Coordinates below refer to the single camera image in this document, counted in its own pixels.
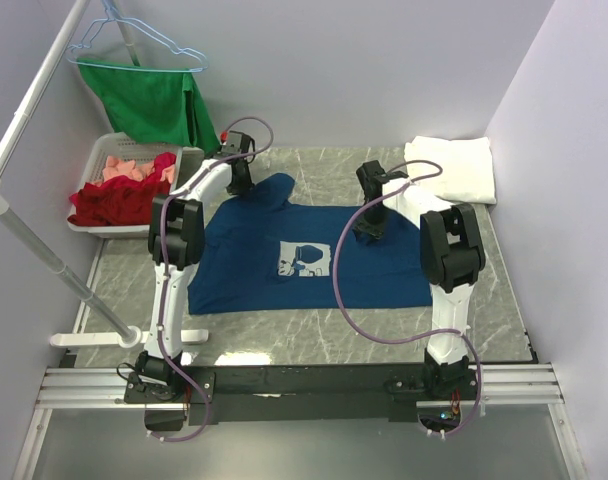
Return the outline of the magenta garment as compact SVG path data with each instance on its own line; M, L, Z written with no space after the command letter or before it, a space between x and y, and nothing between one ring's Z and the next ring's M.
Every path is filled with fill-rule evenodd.
M165 152L158 155L153 162L153 173L160 179L166 178L167 182L171 183L175 175L176 161L176 154Z

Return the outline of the blue mickey t shirt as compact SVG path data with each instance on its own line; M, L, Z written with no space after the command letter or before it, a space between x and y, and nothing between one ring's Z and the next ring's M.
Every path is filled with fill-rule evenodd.
M293 204L294 186L291 176L274 174L219 206L205 228L205 250L188 287L190 314L334 308L335 253L346 308L431 305L420 234L411 222L392 212L382 239L342 238L354 208Z

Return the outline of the white rack foot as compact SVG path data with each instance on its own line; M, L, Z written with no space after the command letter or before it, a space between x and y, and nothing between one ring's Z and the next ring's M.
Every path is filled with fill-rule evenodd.
M183 330L181 332L181 339L185 344L205 343L208 338L209 332L205 329ZM120 342L121 337L116 332L57 333L52 335L49 340L51 346L63 349L120 346Z

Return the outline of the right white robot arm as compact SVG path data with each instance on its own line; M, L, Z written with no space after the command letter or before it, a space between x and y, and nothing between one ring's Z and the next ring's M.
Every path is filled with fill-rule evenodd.
M425 160L434 173L415 179L399 166L386 171L377 160L363 163L356 176L364 194L364 205L353 214L341 236L349 230L369 241L380 240L388 216L395 212L419 230L419 259L432 298L431 330L426 338L423 387L428 395L444 399L455 389L479 381L469 369L473 347L466 336L468 311L486 256L474 208L453 204L418 185L435 178L443 169Z

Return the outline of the folded white t shirt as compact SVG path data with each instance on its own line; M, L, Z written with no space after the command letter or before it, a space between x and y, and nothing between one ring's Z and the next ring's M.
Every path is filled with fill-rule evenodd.
M497 202L487 137L445 140L416 136L405 144L404 159L428 160L442 167L441 175L419 180L418 184L444 200L487 205Z

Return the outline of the white plastic laundry basket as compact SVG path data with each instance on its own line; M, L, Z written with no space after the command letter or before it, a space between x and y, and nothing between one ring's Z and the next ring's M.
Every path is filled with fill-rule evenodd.
M181 187L203 159L198 148L139 144L124 133L101 136L69 197L69 228L108 239L146 237L153 197Z

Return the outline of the aluminium rail frame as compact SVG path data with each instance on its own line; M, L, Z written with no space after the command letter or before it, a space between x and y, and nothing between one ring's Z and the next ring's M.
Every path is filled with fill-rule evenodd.
M550 364L498 364L483 367L483 405L546 405L569 477L588 473L570 424L563 395ZM45 434L55 410L125 408L126 381L108 368L49 368L44 374L14 479L35 472Z

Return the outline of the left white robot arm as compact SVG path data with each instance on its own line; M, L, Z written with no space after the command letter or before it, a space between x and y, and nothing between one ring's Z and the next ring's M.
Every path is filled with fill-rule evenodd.
M253 187L248 164L255 140L239 131L222 134L213 158L153 200L148 250L155 263L155 294L150 333L135 372L160 401L177 399L185 390L177 371L183 352L182 322L187 287L205 249L204 207L222 191L241 195Z

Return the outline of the green hanging cloth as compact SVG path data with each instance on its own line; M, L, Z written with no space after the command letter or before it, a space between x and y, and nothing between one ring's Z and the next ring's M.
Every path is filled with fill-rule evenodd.
M127 69L90 58L81 77L104 106L113 129L134 141L219 149L207 106L192 73Z

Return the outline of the dark red garment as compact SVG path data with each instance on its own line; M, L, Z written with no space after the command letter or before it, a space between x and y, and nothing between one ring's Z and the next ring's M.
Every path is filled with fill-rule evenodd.
M153 199L168 194L170 187L166 181L136 182L123 176L101 185L86 183L70 197L75 212L68 222L83 227L148 225Z

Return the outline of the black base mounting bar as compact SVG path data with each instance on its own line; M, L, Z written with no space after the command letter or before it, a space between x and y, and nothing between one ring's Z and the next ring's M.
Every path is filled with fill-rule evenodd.
M177 378L155 395L143 375L131 373L127 405L148 409L188 406L190 424L245 421L386 419L415 422L423 402L439 406L474 400L474 369L440 373L421 363L211 366L186 368L197 383Z

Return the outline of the pink garment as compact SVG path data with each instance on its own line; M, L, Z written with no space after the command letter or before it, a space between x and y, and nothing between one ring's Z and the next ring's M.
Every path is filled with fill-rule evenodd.
M146 163L138 163L136 160L123 160L116 156L108 156L102 170L102 179L104 182L107 182L113 178L123 176L136 182L142 182L149 178L156 181L167 182L166 178L160 179L153 173L154 160Z

